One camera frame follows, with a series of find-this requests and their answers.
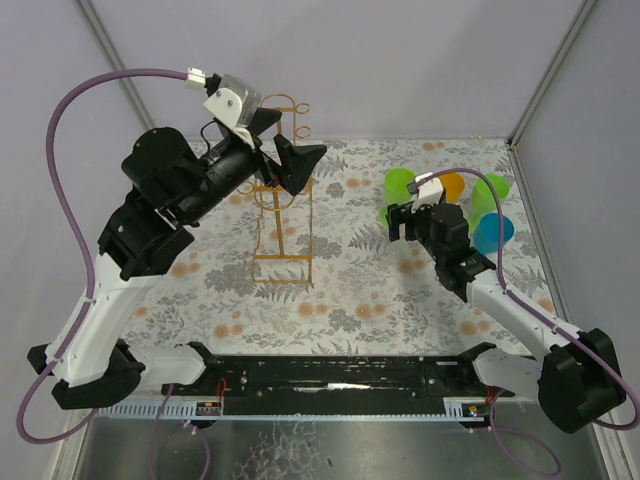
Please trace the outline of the green plastic wine glass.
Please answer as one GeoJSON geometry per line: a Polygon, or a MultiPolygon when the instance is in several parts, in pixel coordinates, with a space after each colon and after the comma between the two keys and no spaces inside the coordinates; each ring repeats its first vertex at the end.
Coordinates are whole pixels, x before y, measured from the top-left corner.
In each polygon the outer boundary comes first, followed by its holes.
{"type": "Polygon", "coordinates": [[[478,178],[471,194],[471,206],[475,213],[484,215],[497,209],[509,194],[510,186],[507,180],[497,174],[485,174],[478,178]]]}
{"type": "Polygon", "coordinates": [[[383,207],[378,219],[384,227],[388,226],[387,207],[392,204],[402,205],[412,198],[407,186],[414,181],[415,174],[406,168],[392,168],[387,171],[383,183],[383,207]]]}

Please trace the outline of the blue plastic wine glass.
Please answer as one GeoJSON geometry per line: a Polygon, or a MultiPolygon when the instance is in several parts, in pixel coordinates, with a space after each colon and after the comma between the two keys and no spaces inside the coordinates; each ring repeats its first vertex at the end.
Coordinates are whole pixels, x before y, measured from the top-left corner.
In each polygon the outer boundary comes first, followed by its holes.
{"type": "MultiPolygon", "coordinates": [[[[515,227],[511,220],[504,216],[504,244],[508,243],[515,233],[515,227]]],[[[499,215],[492,212],[484,215],[479,221],[474,234],[473,245],[475,249],[483,255],[496,253],[499,247],[500,227],[499,215]]]]}

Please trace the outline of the orange plastic wine glass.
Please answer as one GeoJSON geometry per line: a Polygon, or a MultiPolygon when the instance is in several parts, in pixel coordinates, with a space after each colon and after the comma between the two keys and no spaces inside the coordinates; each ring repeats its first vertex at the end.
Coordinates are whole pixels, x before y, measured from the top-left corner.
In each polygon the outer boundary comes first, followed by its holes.
{"type": "Polygon", "coordinates": [[[465,191],[466,183],[461,174],[447,173],[439,177],[445,191],[445,201],[456,204],[465,191]]]}

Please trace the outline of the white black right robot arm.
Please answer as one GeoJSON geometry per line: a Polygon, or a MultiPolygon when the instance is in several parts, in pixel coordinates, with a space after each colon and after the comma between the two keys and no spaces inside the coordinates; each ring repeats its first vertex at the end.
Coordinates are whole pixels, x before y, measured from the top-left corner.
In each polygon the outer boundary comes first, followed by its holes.
{"type": "Polygon", "coordinates": [[[389,238],[417,241],[434,261],[441,285],[481,309],[526,347],[527,358],[486,347],[472,361],[478,378],[536,401],[561,431],[575,433],[639,397],[622,379],[612,340],[582,331],[509,286],[497,266],[472,247],[457,205],[387,209],[389,238]]]}

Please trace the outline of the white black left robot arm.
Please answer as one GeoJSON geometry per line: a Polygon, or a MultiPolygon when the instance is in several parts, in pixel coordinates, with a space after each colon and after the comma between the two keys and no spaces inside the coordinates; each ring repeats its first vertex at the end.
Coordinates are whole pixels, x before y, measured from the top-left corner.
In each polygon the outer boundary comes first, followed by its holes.
{"type": "Polygon", "coordinates": [[[94,289],[78,305],[84,318],[69,324],[70,342],[34,346],[27,355],[38,373],[56,378],[52,396],[61,409],[109,407],[144,390],[214,394],[221,376],[202,343],[142,348],[121,334],[138,302],[193,243],[191,231],[206,214],[250,177],[298,195],[327,152],[323,144],[296,146],[276,135],[273,160],[227,127],[220,131],[222,141],[197,156],[177,129],[149,130],[123,160],[132,189],[98,239],[94,289]]]}

